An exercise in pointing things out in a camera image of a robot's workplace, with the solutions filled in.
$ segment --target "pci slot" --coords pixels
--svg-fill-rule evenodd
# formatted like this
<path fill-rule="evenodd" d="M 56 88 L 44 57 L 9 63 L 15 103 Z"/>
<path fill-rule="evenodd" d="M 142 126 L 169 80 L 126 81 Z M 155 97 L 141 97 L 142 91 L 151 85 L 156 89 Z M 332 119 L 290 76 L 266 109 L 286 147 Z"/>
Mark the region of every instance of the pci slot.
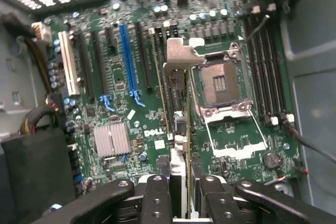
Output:
<path fill-rule="evenodd" d="M 104 59 L 103 59 L 103 55 L 101 53 L 99 36 L 98 36 L 97 31 L 92 31 L 91 32 L 91 39 L 92 39 L 93 49 L 94 49 L 95 55 L 96 55 L 96 61 L 97 61 L 98 66 L 99 66 L 98 71 L 99 71 L 99 76 L 100 76 L 102 94 L 108 94 L 109 90 L 108 90 L 106 74 L 105 74 Z"/>
<path fill-rule="evenodd" d="M 93 91 L 91 66 L 83 33 L 79 33 L 77 39 L 78 39 L 77 42 L 78 42 L 78 51 L 79 51 L 81 68 L 84 73 L 85 90 L 88 98 L 92 100 L 95 98 L 95 95 Z"/>
<path fill-rule="evenodd" d="M 124 55 L 124 63 L 127 71 L 128 83 L 130 88 L 130 96 L 134 97 L 135 102 L 145 107 L 143 103 L 140 102 L 140 91 L 138 90 L 138 86 L 136 84 L 136 76 L 133 65 L 132 51 L 131 51 L 131 43 L 130 38 L 127 31 L 127 26 L 125 24 L 119 25 L 119 31 L 121 36 L 121 44 Z"/>
<path fill-rule="evenodd" d="M 77 83 L 77 72 L 74 53 L 72 51 L 69 34 L 66 31 L 58 33 L 61 47 L 65 78 L 69 95 L 79 95 L 80 89 Z"/>
<path fill-rule="evenodd" d="M 134 25 L 135 25 L 136 39 L 138 41 L 138 46 L 139 46 L 140 60 L 142 63 L 143 70 L 145 72 L 146 89 L 152 89 L 151 80 L 149 76 L 150 70 L 148 67 L 147 60 L 146 60 L 147 53 L 146 53 L 146 48 L 145 48 L 144 39 L 143 39 L 142 26 L 140 22 L 136 22 Z"/>

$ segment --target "white connector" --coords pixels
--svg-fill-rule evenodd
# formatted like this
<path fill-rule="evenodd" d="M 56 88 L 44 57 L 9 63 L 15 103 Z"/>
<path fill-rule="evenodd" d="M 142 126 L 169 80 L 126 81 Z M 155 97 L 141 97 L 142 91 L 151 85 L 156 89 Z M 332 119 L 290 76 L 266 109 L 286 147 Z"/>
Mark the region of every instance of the white connector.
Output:
<path fill-rule="evenodd" d="M 45 41 L 49 44 L 49 46 L 52 46 L 53 37 L 51 35 L 51 30 L 49 26 L 47 26 L 43 22 L 35 22 L 32 23 L 31 26 L 35 31 L 36 38 Z"/>
<path fill-rule="evenodd" d="M 69 95 L 79 95 L 80 90 L 77 82 L 76 64 L 69 34 L 66 31 L 62 31 L 58 33 L 58 38 L 61 46 L 61 54 L 68 93 Z"/>

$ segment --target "metal panel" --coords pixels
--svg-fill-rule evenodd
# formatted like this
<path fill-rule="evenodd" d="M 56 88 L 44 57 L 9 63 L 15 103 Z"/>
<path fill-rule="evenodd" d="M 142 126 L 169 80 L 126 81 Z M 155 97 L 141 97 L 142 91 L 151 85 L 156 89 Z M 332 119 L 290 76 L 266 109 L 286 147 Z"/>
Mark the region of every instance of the metal panel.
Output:
<path fill-rule="evenodd" d="M 300 0 L 295 16 L 282 23 L 297 126 L 311 143 L 336 155 L 336 4 Z M 303 148 L 310 175 L 300 179 L 302 199 L 336 214 L 336 165 Z"/>

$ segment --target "blue pcie slot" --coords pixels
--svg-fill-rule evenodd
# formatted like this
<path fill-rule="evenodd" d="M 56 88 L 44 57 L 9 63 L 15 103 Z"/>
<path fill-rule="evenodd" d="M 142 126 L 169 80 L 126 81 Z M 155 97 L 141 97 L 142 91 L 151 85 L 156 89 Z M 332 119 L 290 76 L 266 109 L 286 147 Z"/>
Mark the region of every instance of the blue pcie slot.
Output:
<path fill-rule="evenodd" d="M 146 107 L 145 104 L 140 102 L 139 90 L 136 85 L 136 77 L 133 65 L 132 51 L 130 38 L 127 32 L 127 26 L 125 24 L 119 25 L 119 31 L 121 36 L 122 50 L 124 54 L 125 67 L 127 71 L 128 83 L 130 86 L 130 96 L 134 97 L 135 102 L 142 106 Z"/>

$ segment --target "chipset heatsink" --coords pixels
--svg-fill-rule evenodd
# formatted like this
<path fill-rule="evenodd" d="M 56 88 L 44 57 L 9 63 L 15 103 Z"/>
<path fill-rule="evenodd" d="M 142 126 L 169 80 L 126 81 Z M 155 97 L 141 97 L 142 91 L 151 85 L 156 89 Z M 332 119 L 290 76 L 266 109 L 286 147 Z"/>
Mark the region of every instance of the chipset heatsink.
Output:
<path fill-rule="evenodd" d="M 131 152 L 127 126 L 124 122 L 96 126 L 93 134 L 99 157 L 111 157 Z"/>

